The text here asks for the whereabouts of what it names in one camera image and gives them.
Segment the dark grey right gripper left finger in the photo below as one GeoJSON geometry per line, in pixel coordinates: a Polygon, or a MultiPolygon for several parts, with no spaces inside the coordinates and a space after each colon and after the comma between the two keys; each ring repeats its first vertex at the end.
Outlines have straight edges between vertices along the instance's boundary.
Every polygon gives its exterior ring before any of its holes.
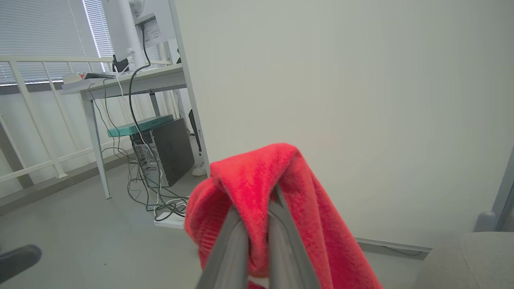
{"type": "Polygon", "coordinates": [[[246,289],[248,255],[246,227],[236,208],[231,206],[196,288],[246,289]]]}

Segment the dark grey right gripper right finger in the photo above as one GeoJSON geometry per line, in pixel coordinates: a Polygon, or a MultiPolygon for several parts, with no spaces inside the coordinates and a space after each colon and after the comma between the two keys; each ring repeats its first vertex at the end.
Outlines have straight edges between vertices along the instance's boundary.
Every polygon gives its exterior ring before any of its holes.
{"type": "Polygon", "coordinates": [[[270,289],[320,289],[319,279],[279,184],[272,190],[268,216],[270,289]]]}

